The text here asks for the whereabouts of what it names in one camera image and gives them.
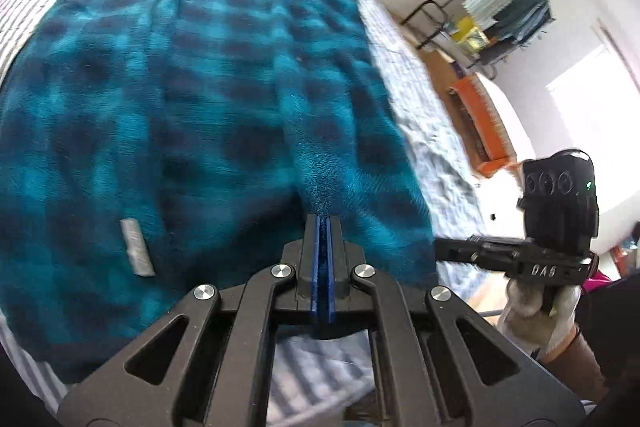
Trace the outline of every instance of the camera lens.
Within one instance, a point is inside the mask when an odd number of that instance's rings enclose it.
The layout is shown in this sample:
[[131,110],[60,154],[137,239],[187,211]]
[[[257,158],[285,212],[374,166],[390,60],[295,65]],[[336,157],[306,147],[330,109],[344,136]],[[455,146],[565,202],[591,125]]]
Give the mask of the camera lens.
[[569,171],[564,171],[558,176],[558,190],[562,195],[567,195],[574,187],[574,181]]
[[550,196],[553,194],[555,181],[556,179],[551,172],[542,172],[542,174],[540,174],[540,179],[538,180],[540,193],[543,196]]
[[533,177],[532,174],[529,174],[529,176],[527,176],[527,192],[529,194],[532,194],[536,191],[536,179]]

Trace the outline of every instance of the pink object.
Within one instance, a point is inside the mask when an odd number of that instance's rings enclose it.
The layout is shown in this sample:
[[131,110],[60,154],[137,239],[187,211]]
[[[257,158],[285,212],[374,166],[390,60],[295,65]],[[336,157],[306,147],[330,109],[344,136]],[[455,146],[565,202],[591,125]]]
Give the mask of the pink object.
[[604,275],[604,273],[602,273],[600,270],[597,270],[597,272],[593,274],[593,277],[591,279],[587,279],[584,282],[582,288],[586,292],[592,292],[598,288],[601,288],[602,286],[611,284],[612,282],[613,281],[609,279],[609,277]]

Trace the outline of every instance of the window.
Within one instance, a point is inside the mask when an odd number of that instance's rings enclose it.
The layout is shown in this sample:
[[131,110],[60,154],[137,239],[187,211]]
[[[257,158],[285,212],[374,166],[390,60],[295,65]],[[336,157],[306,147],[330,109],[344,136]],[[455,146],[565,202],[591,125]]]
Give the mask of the window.
[[640,91],[620,56],[603,44],[547,89],[593,160],[600,211],[622,203],[640,188]]

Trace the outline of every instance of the yellow object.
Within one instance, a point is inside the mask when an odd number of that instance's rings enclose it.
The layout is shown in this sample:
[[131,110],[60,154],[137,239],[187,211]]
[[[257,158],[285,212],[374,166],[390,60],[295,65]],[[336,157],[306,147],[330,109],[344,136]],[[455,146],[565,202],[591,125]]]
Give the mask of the yellow object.
[[462,17],[457,23],[458,29],[451,38],[453,38],[464,51],[470,54],[478,53],[481,49],[489,44],[484,32],[476,26],[476,22],[472,17]]

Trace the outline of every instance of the black gripper frame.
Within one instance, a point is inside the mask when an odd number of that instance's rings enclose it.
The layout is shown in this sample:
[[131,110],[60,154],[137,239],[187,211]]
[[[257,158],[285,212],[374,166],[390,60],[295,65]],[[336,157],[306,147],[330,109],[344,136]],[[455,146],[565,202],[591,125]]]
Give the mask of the black gripper frame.
[[[379,424],[574,427],[577,396],[444,287],[402,287],[330,219],[334,325],[369,330]],[[68,393],[65,427],[255,427],[266,420],[276,329],[312,323],[318,219],[281,263],[174,308]]]

